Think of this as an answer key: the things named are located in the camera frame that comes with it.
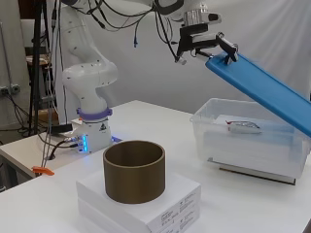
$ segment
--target cardboard tube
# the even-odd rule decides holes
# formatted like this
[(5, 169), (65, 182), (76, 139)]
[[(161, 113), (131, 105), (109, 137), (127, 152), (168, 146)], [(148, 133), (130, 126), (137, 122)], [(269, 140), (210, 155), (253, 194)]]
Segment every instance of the cardboard tube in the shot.
[(152, 201), (165, 189), (165, 151), (158, 144), (128, 141), (104, 152), (107, 195), (124, 204)]

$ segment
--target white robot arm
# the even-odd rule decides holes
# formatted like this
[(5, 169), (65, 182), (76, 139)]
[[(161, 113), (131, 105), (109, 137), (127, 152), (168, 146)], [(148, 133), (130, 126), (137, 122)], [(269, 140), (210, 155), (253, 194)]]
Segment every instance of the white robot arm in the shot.
[[(111, 131), (108, 116), (112, 111), (106, 101), (97, 95), (96, 88), (113, 83), (118, 78), (114, 63), (106, 59), (94, 45), (83, 21), (80, 11), (87, 12), (89, 6), (100, 6), (103, 0), (62, 0), (67, 5), (62, 8), (61, 32), (72, 54), (79, 57), (81, 64), (73, 65), (63, 71), (63, 83), (77, 95), (81, 102), (78, 110), (83, 119), (78, 129), (79, 150), (93, 152), (110, 146)], [(206, 35), (211, 24), (220, 23), (221, 16), (208, 11), (206, 1), (202, 0), (126, 0), (156, 8), (163, 16), (182, 21), (180, 42), (175, 61), (186, 64), (182, 57), (185, 51), (195, 50), (198, 57), (208, 59), (211, 54), (203, 52), (216, 46), (227, 53), (226, 62), (237, 60), (237, 47), (224, 39), (224, 34)]]

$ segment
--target blue tray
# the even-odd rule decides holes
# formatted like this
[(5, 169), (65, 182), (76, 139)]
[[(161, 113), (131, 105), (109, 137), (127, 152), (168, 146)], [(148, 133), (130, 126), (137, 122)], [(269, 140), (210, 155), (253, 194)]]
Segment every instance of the blue tray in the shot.
[(206, 67), (266, 109), (311, 137), (311, 103), (245, 56), (224, 63), (225, 53), (214, 56)]

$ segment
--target white table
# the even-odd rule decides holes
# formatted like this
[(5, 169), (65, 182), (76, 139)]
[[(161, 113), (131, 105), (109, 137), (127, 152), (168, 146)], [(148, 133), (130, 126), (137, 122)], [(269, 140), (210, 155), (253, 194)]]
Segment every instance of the white table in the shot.
[[(52, 137), (51, 143), (56, 145), (61, 138)], [(3, 169), (5, 169), (9, 187), (18, 185), (17, 172), (20, 172), (27, 179), (33, 179), (36, 175), (32, 172), (33, 166), (41, 166), (44, 144), (40, 138), (32, 136), (0, 147), (0, 155), (4, 160)], [(52, 170), (63, 167), (69, 163), (77, 161), (87, 154), (77, 154), (74, 149), (57, 149), (55, 152), (56, 159), (49, 161), (48, 167)]]
[[(202, 184), (201, 217), (187, 233), (299, 233), (311, 217), (310, 161), (296, 186), (220, 171), (197, 158), (190, 114), (138, 101), (115, 107), (110, 125), (118, 138), (161, 144), (167, 170)], [(102, 170), (102, 152), (1, 193), (1, 232), (83, 232), (75, 182)]]

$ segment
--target plastic storage bin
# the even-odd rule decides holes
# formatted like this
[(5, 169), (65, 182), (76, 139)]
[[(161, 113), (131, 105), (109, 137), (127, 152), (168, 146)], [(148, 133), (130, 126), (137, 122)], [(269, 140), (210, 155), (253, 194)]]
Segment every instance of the plastic storage bin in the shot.
[[(294, 179), (301, 177), (310, 139), (260, 104), (210, 99), (191, 121), (202, 159)], [(230, 121), (249, 121), (259, 129), (232, 128), (227, 124)]]

